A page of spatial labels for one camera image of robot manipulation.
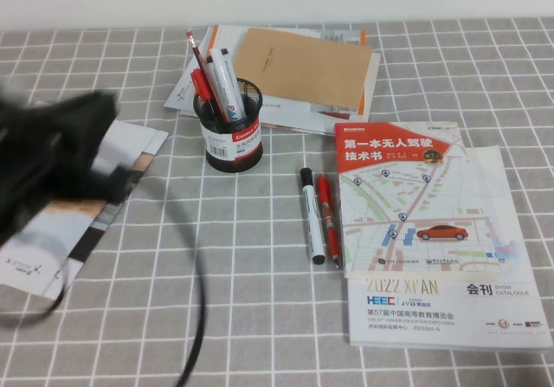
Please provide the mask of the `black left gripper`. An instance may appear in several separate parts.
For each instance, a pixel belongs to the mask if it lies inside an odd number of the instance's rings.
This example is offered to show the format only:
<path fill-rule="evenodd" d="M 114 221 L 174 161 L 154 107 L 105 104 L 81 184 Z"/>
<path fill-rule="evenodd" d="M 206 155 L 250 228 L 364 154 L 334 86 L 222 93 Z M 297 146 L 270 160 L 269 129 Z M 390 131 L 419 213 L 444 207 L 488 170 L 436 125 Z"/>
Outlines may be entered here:
<path fill-rule="evenodd" d="M 100 144 L 118 115 L 115 94 L 93 91 L 26 109 L 36 138 L 52 145 L 54 165 L 25 209 L 37 214 L 55 200 L 102 200 L 123 203 L 132 190 L 132 169 L 117 163 L 94 168 Z"/>

